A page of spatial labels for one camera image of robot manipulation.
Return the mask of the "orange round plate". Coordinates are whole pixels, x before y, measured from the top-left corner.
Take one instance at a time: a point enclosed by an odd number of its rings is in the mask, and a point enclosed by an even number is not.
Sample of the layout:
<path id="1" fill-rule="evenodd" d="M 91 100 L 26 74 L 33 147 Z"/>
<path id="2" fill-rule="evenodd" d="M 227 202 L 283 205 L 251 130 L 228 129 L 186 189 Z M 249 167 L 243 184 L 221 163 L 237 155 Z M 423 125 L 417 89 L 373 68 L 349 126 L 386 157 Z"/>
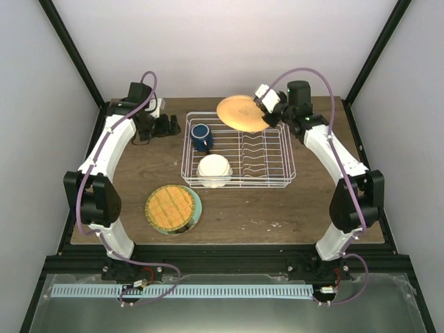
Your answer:
<path id="1" fill-rule="evenodd" d="M 269 127 L 262 118 L 264 113 L 251 96 L 227 97 L 217 105 L 216 113 L 225 125 L 241 132 L 255 133 Z"/>

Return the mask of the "dark blue ceramic mug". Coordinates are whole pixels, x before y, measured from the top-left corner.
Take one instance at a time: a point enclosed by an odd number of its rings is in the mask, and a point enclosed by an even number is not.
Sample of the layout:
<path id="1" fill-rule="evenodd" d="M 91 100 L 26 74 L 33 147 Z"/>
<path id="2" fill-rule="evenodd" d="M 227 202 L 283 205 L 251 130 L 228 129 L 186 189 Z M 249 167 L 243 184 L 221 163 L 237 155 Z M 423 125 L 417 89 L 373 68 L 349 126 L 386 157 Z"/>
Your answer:
<path id="1" fill-rule="evenodd" d="M 190 130 L 190 137 L 196 151 L 205 153 L 206 155 L 210 154 L 214 140 L 208 125 L 204 123 L 193 125 Z"/>

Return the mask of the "white wire dish rack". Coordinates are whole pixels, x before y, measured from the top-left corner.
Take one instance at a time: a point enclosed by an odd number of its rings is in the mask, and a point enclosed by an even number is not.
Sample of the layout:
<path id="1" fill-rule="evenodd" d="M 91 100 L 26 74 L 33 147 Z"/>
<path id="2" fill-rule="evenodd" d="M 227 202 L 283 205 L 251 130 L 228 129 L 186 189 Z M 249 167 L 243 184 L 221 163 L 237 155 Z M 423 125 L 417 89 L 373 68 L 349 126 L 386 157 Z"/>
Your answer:
<path id="1" fill-rule="evenodd" d="M 207 125 L 214 140 L 210 150 L 225 157 L 233 171 L 226 187 L 280 188 L 296 176 L 289 127 L 278 124 L 261 132 L 247 133 L 225 125 L 215 112 L 189 112 L 185 118 L 181 176 L 190 187 L 203 188 L 198 164 L 205 157 L 191 140 L 191 128 Z"/>

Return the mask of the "white scalloped bowl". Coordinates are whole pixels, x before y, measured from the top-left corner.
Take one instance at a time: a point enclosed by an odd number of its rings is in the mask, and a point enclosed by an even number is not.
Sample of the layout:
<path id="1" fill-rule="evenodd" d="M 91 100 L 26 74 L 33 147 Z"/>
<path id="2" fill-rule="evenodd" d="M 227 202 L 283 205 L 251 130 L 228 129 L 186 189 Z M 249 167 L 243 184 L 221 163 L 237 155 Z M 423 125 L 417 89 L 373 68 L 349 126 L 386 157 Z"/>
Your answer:
<path id="1" fill-rule="evenodd" d="M 207 188 L 224 187 L 231 181 L 232 174 L 228 159 L 219 154 L 207 155 L 198 163 L 198 181 Z"/>

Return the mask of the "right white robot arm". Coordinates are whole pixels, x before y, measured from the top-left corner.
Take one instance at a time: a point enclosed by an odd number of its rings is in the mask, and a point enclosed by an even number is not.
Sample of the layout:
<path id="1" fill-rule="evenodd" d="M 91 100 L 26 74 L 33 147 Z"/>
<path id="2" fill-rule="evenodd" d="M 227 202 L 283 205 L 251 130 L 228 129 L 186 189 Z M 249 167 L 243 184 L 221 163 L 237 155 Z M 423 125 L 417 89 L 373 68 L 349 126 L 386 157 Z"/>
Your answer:
<path id="1" fill-rule="evenodd" d="M 313 278 L 325 279 L 333 271 L 333 260 L 345 255 L 384 210 L 384 176 L 357 160 L 337 139 L 331 123 L 313 111 L 311 87 L 307 81 L 288 83 L 287 92 L 276 92 L 262 84 L 255 103 L 264 121 L 272 126 L 282 122 L 325 167 L 336 188 L 329 207 L 330 226 L 316 242 L 318 255 L 308 262 Z"/>

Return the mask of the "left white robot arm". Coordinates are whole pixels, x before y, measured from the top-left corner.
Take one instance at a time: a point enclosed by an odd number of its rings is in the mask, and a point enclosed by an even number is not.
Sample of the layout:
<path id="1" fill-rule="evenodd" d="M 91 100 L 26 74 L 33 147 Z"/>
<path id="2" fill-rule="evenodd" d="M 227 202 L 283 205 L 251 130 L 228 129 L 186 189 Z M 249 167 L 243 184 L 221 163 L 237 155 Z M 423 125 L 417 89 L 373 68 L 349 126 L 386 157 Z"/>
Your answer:
<path id="1" fill-rule="evenodd" d="M 152 87 L 131 83 L 127 96 L 106 108 L 103 129 L 85 161 L 63 178 L 78 231 L 99 238 L 108 257 L 119 260 L 117 271 L 126 280 L 141 274 L 142 263 L 132 257 L 135 244 L 120 220 L 122 202 L 113 185 L 114 172 L 133 139 L 149 142 L 180 133 L 177 116 L 163 114 L 163 109 L 164 101 Z"/>

